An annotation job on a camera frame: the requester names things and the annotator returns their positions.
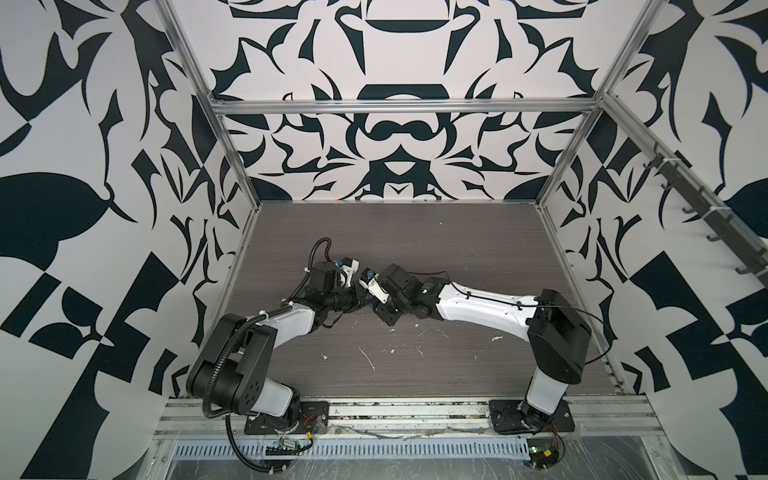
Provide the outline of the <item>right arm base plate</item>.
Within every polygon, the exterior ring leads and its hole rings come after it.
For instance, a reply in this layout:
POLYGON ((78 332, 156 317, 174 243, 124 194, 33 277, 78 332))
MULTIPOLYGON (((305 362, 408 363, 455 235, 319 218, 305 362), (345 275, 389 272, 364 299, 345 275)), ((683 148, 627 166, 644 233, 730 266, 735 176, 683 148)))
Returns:
POLYGON ((500 435, 572 433, 576 430, 568 402, 559 401, 556 410, 547 414, 530 406, 524 399, 496 399, 488 402, 493 430, 500 435))

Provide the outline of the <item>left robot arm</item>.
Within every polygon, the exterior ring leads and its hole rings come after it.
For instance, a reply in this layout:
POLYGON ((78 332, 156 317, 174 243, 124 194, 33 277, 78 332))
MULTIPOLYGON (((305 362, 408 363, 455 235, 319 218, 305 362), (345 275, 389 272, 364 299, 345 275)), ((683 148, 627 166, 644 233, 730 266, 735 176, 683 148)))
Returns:
POLYGON ((273 351, 326 327, 332 312, 342 315, 371 300, 387 299, 378 275, 357 272, 358 262, 321 261, 305 269, 299 286, 279 307, 243 317, 221 317, 187 379, 187 393, 202 401, 207 418, 257 414, 296 422, 300 394, 268 377, 273 351))

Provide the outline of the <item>grey wall hook rail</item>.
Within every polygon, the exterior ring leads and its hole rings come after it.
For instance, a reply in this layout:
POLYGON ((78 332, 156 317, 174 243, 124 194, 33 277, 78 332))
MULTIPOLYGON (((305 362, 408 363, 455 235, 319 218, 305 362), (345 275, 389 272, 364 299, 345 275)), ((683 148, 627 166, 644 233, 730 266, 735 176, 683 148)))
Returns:
POLYGON ((741 262, 738 275, 749 275, 767 289, 767 244, 747 223, 727 206, 678 157, 665 152, 658 141, 653 143, 653 158, 644 165, 664 180, 662 190, 675 192, 685 202, 682 212, 705 222, 711 233, 707 240, 721 242, 741 262))

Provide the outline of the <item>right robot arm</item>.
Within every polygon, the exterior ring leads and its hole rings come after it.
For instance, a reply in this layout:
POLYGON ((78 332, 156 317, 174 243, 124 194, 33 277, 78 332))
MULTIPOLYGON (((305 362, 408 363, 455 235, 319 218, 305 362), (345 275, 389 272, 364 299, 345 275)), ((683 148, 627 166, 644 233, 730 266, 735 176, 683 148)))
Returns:
POLYGON ((365 270, 359 283, 387 324, 412 315, 480 325, 526 341, 536 367, 513 413, 522 431, 542 431, 553 422, 568 388, 581 382, 589 363, 591 314, 570 305, 558 291, 505 295, 460 285, 446 272, 429 276, 396 264, 381 273, 365 270))

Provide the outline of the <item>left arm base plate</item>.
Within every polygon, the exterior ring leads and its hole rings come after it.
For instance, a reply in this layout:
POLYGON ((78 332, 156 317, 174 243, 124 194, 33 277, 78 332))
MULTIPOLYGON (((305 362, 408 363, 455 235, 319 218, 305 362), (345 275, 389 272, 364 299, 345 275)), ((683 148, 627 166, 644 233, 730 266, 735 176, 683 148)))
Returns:
POLYGON ((292 403, 280 417, 267 414, 249 417, 244 432, 246 435, 325 433, 329 416, 327 401, 300 401, 292 403))

